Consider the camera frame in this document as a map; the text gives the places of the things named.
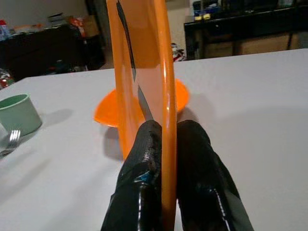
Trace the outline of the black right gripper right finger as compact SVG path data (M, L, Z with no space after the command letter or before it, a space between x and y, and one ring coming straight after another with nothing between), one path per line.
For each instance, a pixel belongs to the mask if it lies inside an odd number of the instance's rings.
M252 231L246 209L226 166L203 127L177 125L177 197L185 231Z

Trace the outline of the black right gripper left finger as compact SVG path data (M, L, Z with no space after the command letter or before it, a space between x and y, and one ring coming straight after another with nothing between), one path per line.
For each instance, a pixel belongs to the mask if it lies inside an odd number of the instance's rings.
M103 231L160 231L162 128L144 122L118 174Z

